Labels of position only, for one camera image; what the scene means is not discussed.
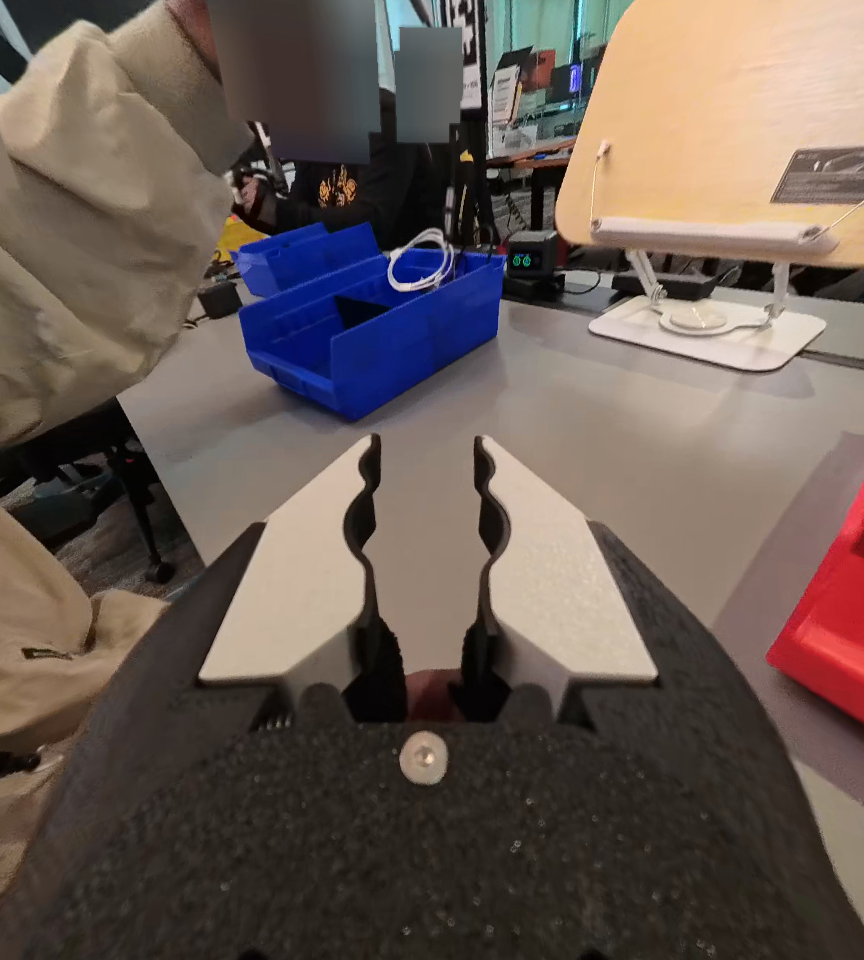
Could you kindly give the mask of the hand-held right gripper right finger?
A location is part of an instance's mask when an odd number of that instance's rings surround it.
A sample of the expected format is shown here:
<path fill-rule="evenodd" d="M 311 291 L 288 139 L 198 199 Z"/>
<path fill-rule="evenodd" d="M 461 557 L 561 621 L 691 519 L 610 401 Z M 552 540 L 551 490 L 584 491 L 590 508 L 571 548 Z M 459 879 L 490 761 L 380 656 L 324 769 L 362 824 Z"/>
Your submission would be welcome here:
<path fill-rule="evenodd" d="M 590 520 L 494 438 L 475 438 L 473 462 L 488 556 L 463 641 L 463 690 L 652 685 L 657 666 Z"/>

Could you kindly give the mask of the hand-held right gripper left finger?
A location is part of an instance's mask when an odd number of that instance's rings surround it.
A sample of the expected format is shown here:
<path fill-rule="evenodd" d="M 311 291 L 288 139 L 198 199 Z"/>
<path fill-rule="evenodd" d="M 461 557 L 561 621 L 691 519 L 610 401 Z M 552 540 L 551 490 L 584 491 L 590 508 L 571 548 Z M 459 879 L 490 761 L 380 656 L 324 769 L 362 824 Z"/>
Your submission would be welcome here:
<path fill-rule="evenodd" d="M 365 555 L 380 482 L 381 439 L 369 434 L 267 517 L 199 668 L 201 685 L 302 694 L 376 683 L 404 693 L 401 651 Z"/>

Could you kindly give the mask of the grey desk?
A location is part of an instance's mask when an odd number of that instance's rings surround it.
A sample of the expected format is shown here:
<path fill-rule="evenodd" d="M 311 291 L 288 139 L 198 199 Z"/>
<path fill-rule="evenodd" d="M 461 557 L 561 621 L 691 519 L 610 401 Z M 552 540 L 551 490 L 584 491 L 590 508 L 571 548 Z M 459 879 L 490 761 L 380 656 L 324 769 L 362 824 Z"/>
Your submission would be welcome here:
<path fill-rule="evenodd" d="M 503 303 L 488 342 L 346 423 L 276 387 L 235 317 L 183 333 L 120 402 L 210 564 L 365 433 L 382 442 L 367 546 L 406 669 L 459 664 L 486 551 L 488 435 L 604 522 L 713 632 L 794 754 L 864 919 L 864 727 L 765 661 L 864 479 L 864 368 L 811 356 L 744 375 L 595 338 Z"/>

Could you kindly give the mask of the black office chair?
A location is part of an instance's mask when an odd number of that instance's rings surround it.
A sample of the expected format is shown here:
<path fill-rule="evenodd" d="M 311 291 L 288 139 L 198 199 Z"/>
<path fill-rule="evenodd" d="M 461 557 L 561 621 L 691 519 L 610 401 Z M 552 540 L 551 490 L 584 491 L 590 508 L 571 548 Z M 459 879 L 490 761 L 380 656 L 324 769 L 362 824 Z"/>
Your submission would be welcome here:
<path fill-rule="evenodd" d="M 121 404 L 111 400 L 33 438 L 0 450 L 0 501 L 28 482 L 34 492 L 9 514 L 54 554 L 91 530 L 125 499 L 148 554 L 146 579 L 174 577 L 149 517 L 160 481 Z"/>

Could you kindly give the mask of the black divider in blue bin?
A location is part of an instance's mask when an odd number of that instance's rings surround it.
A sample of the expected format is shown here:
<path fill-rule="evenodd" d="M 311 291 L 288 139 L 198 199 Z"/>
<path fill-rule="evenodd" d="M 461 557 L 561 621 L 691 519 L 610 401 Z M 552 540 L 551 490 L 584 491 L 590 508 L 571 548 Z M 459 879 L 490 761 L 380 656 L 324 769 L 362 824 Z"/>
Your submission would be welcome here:
<path fill-rule="evenodd" d="M 353 330 L 390 310 L 389 306 L 344 294 L 335 294 L 333 300 L 345 331 Z"/>

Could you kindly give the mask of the black power adapter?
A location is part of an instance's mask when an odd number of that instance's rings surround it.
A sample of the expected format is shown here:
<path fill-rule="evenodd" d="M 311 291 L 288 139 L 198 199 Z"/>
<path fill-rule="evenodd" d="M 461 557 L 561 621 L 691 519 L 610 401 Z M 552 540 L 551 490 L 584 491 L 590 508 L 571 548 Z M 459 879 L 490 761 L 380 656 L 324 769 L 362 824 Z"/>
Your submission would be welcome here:
<path fill-rule="evenodd" d="M 243 306 L 238 285 L 233 280 L 222 280 L 200 287 L 197 299 L 203 316 L 210 320 L 234 315 Z"/>

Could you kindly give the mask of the black device green display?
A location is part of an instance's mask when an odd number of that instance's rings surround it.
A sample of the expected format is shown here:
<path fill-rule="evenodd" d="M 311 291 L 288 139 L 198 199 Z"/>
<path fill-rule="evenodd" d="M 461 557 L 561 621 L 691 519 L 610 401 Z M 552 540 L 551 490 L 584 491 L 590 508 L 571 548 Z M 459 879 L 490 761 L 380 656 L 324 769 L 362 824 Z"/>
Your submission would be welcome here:
<path fill-rule="evenodd" d="M 559 301 L 565 288 L 555 230 L 521 230 L 506 241 L 503 297 L 522 303 Z"/>

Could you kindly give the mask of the small blue plastic bin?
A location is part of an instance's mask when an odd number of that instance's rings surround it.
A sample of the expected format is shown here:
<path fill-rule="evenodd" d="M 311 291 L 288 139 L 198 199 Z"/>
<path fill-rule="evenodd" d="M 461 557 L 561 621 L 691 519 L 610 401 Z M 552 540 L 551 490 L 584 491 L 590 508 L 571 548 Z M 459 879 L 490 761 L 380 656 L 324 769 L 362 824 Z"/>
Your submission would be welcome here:
<path fill-rule="evenodd" d="M 386 261 L 367 222 L 335 232 L 316 222 L 246 243 L 231 257 L 248 291 L 259 298 L 374 259 Z"/>

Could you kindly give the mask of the beige jacket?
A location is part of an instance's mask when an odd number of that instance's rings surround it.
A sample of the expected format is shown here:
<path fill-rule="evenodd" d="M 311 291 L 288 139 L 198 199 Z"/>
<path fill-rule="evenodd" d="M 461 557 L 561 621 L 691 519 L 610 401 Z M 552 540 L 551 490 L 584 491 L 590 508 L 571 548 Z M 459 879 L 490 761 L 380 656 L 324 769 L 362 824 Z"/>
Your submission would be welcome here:
<path fill-rule="evenodd" d="M 176 340 L 250 140 L 206 2 L 70 26 L 0 95 L 0 450 L 140 383 Z M 0 902 L 77 731 L 155 598 L 94 597 L 0 506 Z"/>

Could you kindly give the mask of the wooden book stand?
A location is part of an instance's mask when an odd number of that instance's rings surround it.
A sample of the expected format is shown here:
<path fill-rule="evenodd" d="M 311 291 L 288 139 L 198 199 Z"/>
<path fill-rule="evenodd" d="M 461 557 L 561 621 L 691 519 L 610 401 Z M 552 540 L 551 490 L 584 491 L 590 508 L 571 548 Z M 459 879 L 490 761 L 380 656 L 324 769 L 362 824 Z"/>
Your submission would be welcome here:
<path fill-rule="evenodd" d="M 589 332 L 742 373 L 825 330 L 795 265 L 864 268 L 864 2 L 633 2 L 556 205 L 643 293 Z"/>

